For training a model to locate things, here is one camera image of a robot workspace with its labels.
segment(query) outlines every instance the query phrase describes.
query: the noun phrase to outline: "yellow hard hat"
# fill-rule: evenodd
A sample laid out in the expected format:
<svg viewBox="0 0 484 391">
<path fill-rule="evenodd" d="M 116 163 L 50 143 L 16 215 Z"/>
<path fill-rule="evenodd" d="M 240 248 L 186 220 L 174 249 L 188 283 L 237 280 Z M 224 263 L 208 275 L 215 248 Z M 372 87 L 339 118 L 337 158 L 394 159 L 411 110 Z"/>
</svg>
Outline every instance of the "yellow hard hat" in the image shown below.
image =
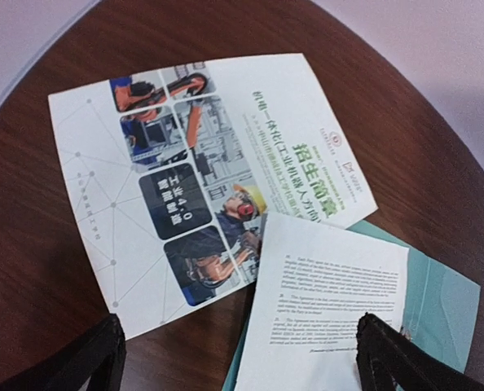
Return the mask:
<svg viewBox="0 0 484 391">
<path fill-rule="evenodd" d="M 264 212 L 267 209 L 267 205 L 258 187 L 254 185 L 248 185 L 248 186 L 234 185 L 233 189 L 235 189 L 235 191 L 241 191 L 249 195 L 251 197 L 251 201 L 257 207 L 258 214 L 261 216 L 264 214 Z"/>
</svg>

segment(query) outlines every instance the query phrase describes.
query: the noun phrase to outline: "brochure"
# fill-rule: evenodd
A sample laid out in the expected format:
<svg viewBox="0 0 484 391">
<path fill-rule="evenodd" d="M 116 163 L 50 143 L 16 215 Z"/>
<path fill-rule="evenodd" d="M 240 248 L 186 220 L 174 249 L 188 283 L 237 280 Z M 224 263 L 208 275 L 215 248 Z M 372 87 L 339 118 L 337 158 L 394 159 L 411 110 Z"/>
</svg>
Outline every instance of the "brochure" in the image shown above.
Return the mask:
<svg viewBox="0 0 484 391">
<path fill-rule="evenodd" d="M 252 283 L 264 212 L 376 209 L 303 55 L 179 65 L 49 97 L 70 204 L 128 338 Z"/>
</svg>

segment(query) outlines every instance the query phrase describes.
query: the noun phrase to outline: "person wearing headset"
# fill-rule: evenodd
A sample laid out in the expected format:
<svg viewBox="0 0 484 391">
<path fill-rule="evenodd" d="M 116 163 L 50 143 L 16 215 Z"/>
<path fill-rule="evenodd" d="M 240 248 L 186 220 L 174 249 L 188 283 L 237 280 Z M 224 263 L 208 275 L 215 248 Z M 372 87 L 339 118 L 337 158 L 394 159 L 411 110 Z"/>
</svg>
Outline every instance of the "person wearing headset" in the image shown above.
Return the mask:
<svg viewBox="0 0 484 391">
<path fill-rule="evenodd" d="M 237 242 L 240 243 L 240 249 L 234 254 L 235 264 L 239 266 L 252 255 L 258 254 L 261 243 L 260 237 L 249 231 L 244 223 L 262 216 L 267 206 L 256 186 L 234 185 L 233 188 L 235 192 L 215 215 L 229 249 L 234 248 Z M 185 261 L 182 264 L 185 273 L 177 265 L 172 265 L 181 287 L 199 283 L 203 287 L 214 288 L 229 279 L 235 271 L 235 265 L 229 259 L 222 260 L 225 251 L 226 246 L 214 226 L 186 236 L 185 242 L 180 243 L 171 254 L 172 259 Z"/>
</svg>

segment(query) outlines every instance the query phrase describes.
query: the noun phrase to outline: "round table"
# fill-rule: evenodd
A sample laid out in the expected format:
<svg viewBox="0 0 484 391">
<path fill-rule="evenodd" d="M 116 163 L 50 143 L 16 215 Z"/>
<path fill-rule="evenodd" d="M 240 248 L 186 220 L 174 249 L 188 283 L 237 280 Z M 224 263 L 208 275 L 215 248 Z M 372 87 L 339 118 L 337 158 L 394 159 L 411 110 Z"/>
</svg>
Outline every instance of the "round table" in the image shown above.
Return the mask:
<svg viewBox="0 0 484 391">
<path fill-rule="evenodd" d="M 306 0 L 104 2 L 18 85 L 0 110 L 0 381 L 107 313 L 68 202 L 47 95 L 282 52 L 303 52 L 319 78 L 379 205 L 368 221 L 482 286 L 466 374 L 484 383 L 484 172 L 407 80 Z M 123 389 L 220 389 L 252 295 L 246 288 L 130 340 Z"/>
</svg>

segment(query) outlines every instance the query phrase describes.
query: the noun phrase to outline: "teal folder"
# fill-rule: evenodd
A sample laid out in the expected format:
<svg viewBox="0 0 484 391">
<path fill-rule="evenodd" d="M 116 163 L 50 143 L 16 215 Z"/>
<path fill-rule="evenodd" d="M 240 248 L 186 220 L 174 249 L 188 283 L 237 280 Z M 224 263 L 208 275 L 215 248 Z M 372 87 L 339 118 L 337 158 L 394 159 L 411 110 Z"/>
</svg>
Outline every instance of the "teal folder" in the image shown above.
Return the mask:
<svg viewBox="0 0 484 391">
<path fill-rule="evenodd" d="M 409 248 L 403 328 L 427 354 L 464 372 L 476 324 L 479 285 L 368 222 L 359 222 L 349 231 Z M 246 332 L 247 324 L 222 391 L 235 389 Z"/>
</svg>

